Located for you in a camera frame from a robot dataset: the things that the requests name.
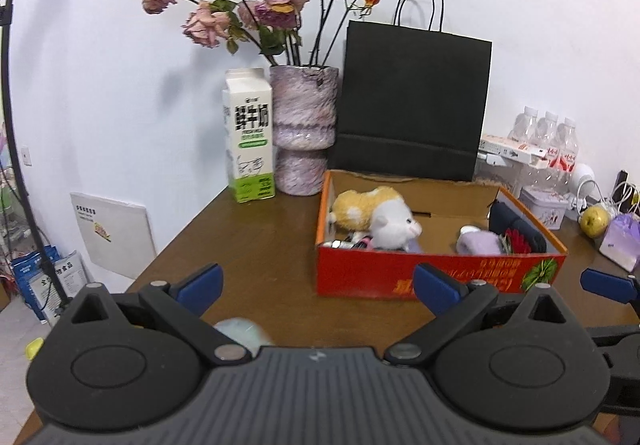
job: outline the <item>white milk carton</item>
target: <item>white milk carton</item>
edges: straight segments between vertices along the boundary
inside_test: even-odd
[[[271,86],[262,68],[227,70],[222,91],[226,173],[236,201],[275,196]]]

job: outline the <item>white plush head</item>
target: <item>white plush head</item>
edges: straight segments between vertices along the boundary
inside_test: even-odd
[[[371,215],[371,245],[384,250],[406,249],[407,243],[422,234],[409,207],[401,199],[380,203]]]

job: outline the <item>gray tile floor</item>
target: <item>gray tile floor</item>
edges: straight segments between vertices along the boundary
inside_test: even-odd
[[[33,311],[16,298],[0,312],[0,445],[11,445],[33,404],[24,385],[29,366],[25,346],[49,333]]]

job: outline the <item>textured ceramic vase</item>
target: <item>textured ceramic vase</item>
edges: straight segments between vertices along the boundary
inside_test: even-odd
[[[322,188],[326,151],[335,141],[337,68],[274,66],[273,143],[278,190],[312,196]]]

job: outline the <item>white wall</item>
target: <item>white wall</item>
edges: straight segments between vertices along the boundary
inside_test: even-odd
[[[639,179],[640,0],[446,1],[444,30],[494,42],[486,131],[506,133],[525,104],[550,108],[577,119],[580,159],[605,189],[621,167]],[[304,15],[308,46],[317,2]],[[389,21],[395,3],[371,19]],[[408,5],[405,23],[424,26],[426,4]],[[147,16],[140,0],[15,0],[18,144],[31,150],[31,201],[63,251],[84,251],[70,190],[145,205],[161,249],[225,187],[223,72],[263,62],[252,46],[232,58],[192,45],[180,32],[190,8]],[[341,61],[339,43],[330,63]],[[114,291],[129,284],[91,266]]]

